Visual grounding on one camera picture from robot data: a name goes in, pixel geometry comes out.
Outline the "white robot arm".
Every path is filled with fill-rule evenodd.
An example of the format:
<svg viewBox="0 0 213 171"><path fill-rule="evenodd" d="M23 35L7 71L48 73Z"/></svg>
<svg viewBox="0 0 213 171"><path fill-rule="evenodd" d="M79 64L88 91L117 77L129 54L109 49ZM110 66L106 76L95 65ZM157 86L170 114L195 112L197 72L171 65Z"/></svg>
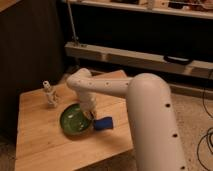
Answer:
<svg viewBox="0 0 213 171"><path fill-rule="evenodd" d="M90 111L93 92L126 100L138 171L188 171L169 85L159 76L97 78L82 68L67 79L83 110Z"/></svg>

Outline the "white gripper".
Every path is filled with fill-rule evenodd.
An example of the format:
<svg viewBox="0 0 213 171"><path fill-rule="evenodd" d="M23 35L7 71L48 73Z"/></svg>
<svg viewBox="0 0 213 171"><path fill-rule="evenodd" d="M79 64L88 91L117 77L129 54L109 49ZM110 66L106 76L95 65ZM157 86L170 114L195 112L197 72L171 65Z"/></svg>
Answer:
<svg viewBox="0 0 213 171"><path fill-rule="evenodd" d="M86 101L81 102L80 108L88 119L96 118L97 113L96 113L96 99L95 98L90 98Z"/></svg>

